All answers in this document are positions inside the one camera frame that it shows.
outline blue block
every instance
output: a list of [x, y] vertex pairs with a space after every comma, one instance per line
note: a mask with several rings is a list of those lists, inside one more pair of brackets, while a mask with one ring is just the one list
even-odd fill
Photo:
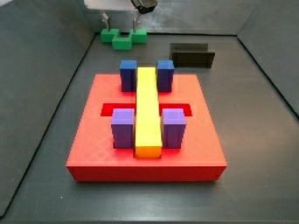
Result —
[[163, 110], [163, 148], [181, 149], [186, 130], [186, 118], [182, 108]]
[[122, 60], [121, 62], [122, 91], [137, 91], [137, 60]]
[[174, 62], [171, 60], [158, 60], [158, 91], [173, 92], [174, 85]]
[[117, 149], [135, 148], [135, 110], [133, 108], [115, 108], [111, 129]]

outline navy block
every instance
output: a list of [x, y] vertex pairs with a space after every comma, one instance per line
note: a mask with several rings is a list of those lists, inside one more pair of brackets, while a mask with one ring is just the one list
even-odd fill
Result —
[[158, 60], [157, 63], [157, 87], [159, 92], [173, 92], [174, 85], [174, 62]]
[[122, 91], [137, 91], [137, 60], [122, 60], [121, 62]]

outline gray wall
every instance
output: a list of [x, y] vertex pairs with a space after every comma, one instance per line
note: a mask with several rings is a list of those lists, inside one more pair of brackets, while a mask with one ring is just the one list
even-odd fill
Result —
[[238, 38], [299, 115], [298, 12], [298, 0], [263, 0]]
[[0, 216], [94, 33], [76, 0], [15, 0], [0, 7]]
[[[106, 28], [98, 10], [89, 10], [78, 0], [97, 32]], [[158, 0], [153, 13], [142, 17], [141, 29], [159, 33], [238, 35], [261, 0]], [[134, 12], [107, 11], [111, 27], [133, 29]]]

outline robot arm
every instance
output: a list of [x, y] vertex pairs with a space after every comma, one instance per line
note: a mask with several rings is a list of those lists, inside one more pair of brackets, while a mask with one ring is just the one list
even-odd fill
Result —
[[102, 10], [103, 22], [109, 30], [109, 15], [105, 11], [137, 11], [138, 16], [134, 21], [134, 29], [137, 29], [137, 26], [141, 24], [141, 15], [153, 12], [158, 5], [157, 0], [84, 0], [84, 3], [89, 9]]

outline white object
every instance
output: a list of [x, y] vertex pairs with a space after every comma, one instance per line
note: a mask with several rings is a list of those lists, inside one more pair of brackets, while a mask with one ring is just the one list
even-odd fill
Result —
[[103, 11], [137, 11], [131, 0], [84, 0], [87, 8]]
[[8, 4], [10, 2], [12, 2], [14, 0], [0, 0], [0, 6], [4, 4]]

